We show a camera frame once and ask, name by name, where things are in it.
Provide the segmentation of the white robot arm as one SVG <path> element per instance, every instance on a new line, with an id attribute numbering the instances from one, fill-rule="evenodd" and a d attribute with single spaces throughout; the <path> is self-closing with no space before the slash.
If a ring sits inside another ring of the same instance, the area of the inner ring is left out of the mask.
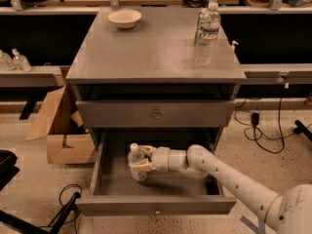
<path id="1" fill-rule="evenodd" d="M 128 164 L 133 178 L 149 172 L 213 176 L 277 234 L 312 234 L 312 185 L 300 184 L 280 195 L 219 160 L 202 145 L 186 150 L 132 143 Z"/>

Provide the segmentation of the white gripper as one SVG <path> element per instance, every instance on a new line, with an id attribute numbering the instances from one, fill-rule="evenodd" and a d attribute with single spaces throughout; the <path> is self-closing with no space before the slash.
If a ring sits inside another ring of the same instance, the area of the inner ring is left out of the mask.
<path id="1" fill-rule="evenodd" d="M 151 172 L 152 166 L 156 171 L 167 172 L 169 170 L 169 155 L 171 149 L 169 147 L 154 148 L 151 145 L 140 145 L 139 149 L 143 154 L 150 158 L 149 162 L 130 164 L 130 168 L 135 172 Z"/>

